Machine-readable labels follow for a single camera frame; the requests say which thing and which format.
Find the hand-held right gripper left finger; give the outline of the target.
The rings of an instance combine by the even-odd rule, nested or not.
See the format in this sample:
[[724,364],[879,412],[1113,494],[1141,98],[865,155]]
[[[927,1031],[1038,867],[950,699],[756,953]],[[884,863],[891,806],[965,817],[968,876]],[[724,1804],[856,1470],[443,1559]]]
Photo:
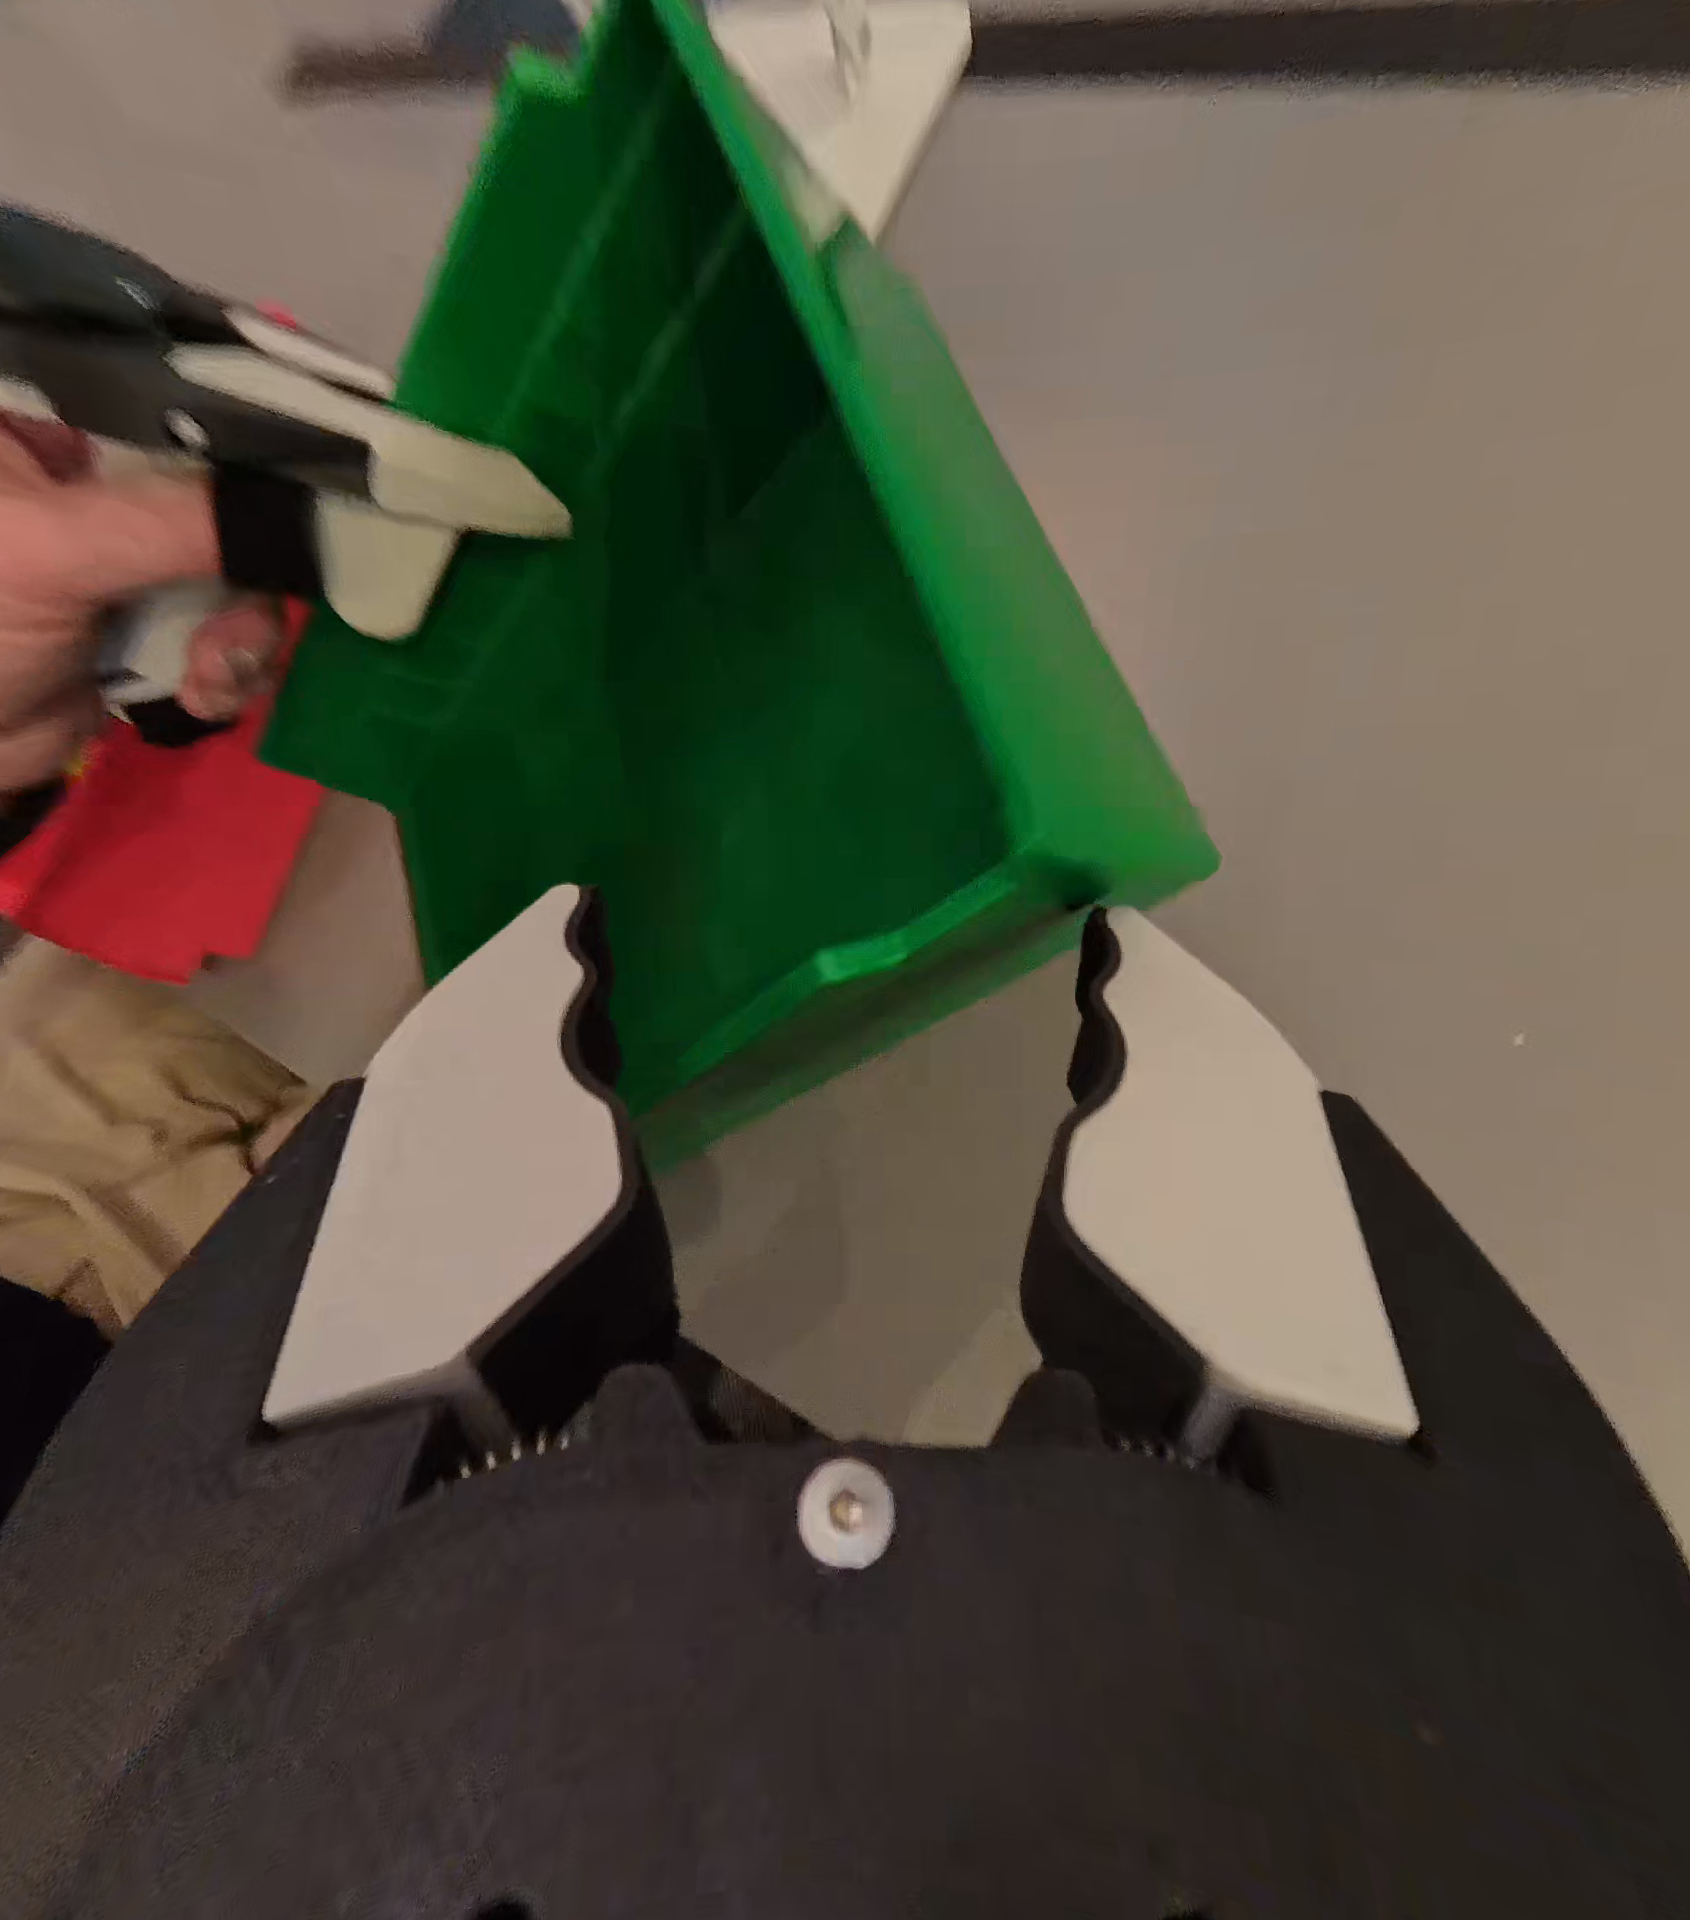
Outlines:
[[354,1092],[260,1416],[442,1404],[558,1441],[675,1340],[665,1218],[618,1097],[602,899],[554,885],[385,1038]]

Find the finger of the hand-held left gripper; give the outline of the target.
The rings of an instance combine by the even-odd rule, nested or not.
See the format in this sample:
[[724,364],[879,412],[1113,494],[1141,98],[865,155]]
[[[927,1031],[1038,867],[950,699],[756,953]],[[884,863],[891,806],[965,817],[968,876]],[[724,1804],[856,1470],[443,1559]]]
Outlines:
[[515,455],[402,415],[376,396],[338,387],[253,348],[176,348],[169,367],[190,387],[360,444],[358,490],[392,515],[522,540],[563,540],[572,533],[568,506]]
[[394,515],[351,494],[317,494],[310,528],[322,599],[383,642],[417,633],[460,539],[454,526]]

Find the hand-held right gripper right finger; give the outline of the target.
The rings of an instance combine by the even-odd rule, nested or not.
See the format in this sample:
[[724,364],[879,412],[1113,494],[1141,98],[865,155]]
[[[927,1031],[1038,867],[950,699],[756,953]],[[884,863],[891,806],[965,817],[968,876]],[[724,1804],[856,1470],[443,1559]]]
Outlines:
[[1250,1416],[1418,1433],[1316,1072],[1129,906],[1082,924],[1066,1106],[1022,1263],[1038,1361],[1113,1454],[1218,1463]]

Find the green plastic storage bin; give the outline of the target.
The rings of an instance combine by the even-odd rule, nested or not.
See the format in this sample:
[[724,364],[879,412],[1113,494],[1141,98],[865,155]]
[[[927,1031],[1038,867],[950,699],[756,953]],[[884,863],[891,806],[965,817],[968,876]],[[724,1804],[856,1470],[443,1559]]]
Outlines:
[[261,737],[392,815],[429,983],[601,895],[654,1168],[1218,867],[918,292],[788,185],[695,3],[515,55],[397,396],[572,533],[402,642],[319,612]]

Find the white object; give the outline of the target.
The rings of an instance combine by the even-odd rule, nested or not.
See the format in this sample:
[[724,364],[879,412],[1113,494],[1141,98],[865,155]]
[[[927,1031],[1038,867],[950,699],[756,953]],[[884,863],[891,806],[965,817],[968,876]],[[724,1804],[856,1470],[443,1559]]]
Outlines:
[[777,126],[813,244],[877,237],[972,59],[963,1],[727,1],[717,53]]

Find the red plastic bin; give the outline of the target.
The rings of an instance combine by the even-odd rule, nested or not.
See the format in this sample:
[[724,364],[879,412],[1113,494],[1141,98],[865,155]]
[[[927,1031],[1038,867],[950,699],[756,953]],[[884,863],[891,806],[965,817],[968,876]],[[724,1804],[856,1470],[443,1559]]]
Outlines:
[[0,920],[162,985],[253,956],[324,799],[260,758],[274,701],[185,744],[112,717],[0,858]]

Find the person's beige trouser leg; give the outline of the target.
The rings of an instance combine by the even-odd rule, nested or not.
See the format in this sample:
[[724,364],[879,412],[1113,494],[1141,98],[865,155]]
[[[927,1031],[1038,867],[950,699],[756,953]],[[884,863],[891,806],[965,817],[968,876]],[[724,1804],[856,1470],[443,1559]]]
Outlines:
[[319,1094],[174,988],[0,931],[0,1281],[112,1338]]

